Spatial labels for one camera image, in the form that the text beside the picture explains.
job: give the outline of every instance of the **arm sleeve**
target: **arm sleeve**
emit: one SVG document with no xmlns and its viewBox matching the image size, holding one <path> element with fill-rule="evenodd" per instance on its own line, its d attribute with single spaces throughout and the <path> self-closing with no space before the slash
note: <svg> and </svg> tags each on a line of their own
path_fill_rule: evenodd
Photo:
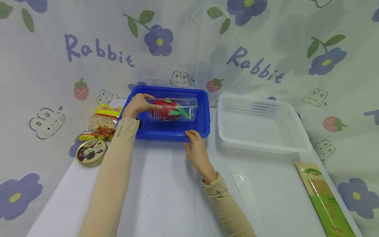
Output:
<svg viewBox="0 0 379 237">
<path fill-rule="evenodd" d="M 119 121 L 99 173 L 79 237 L 115 237 L 129 184 L 133 143 L 139 121 Z"/>
<path fill-rule="evenodd" d="M 237 202 L 230 195 L 221 174 L 207 185 L 202 181 L 208 196 L 215 204 L 218 216 L 229 237 L 256 237 L 253 227 Z"/>
</svg>

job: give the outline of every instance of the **person's left hand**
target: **person's left hand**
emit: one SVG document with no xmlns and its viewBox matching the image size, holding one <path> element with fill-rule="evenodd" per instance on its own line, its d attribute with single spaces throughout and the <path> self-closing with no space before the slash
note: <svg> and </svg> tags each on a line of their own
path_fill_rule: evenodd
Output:
<svg viewBox="0 0 379 237">
<path fill-rule="evenodd" d="M 146 110 L 160 110 L 162 106 L 152 105 L 146 101 L 146 99 L 154 99 L 153 96 L 148 94 L 137 94 L 133 96 L 129 104 L 125 107 L 121 118 L 132 118 L 136 119 L 137 114 Z"/>
</svg>

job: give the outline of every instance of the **fabric backdrop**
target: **fabric backdrop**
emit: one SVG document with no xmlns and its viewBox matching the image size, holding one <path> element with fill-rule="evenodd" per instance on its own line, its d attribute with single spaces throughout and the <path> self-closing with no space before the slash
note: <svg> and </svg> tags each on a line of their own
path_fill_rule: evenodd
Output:
<svg viewBox="0 0 379 237">
<path fill-rule="evenodd" d="M 149 85 L 289 102 L 378 236 L 379 1 L 329 2 L 0 0 L 1 235 L 26 235 L 96 105 Z"/>
</svg>

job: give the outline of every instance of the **tin lid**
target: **tin lid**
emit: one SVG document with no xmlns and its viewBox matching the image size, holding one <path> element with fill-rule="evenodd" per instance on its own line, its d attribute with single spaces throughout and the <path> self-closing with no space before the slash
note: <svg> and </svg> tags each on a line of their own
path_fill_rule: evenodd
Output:
<svg viewBox="0 0 379 237">
<path fill-rule="evenodd" d="M 83 165 L 92 165 L 104 158 L 108 146 L 103 140 L 92 139 L 79 146 L 76 160 Z"/>
</svg>

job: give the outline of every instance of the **white tablecloth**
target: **white tablecloth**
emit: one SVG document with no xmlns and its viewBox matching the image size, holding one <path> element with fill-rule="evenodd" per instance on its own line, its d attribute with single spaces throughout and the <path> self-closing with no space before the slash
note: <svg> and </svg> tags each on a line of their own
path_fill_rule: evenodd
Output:
<svg viewBox="0 0 379 237">
<path fill-rule="evenodd" d="M 119 99 L 111 105 L 124 103 Z M 318 164 L 356 236 L 362 237 L 314 151 L 301 157 L 274 157 L 229 148 L 226 151 L 218 137 L 217 109 L 210 109 L 211 133 L 206 139 L 209 159 L 223 175 L 259 237 L 325 236 L 294 160 Z M 252 184 L 255 201 L 250 208 L 244 204 L 229 172 L 231 165 L 241 167 Z M 87 168 L 74 160 L 27 237 L 75 237 L 98 170 L 99 167 Z M 117 236 L 225 236 L 182 144 L 136 140 Z"/>
</svg>

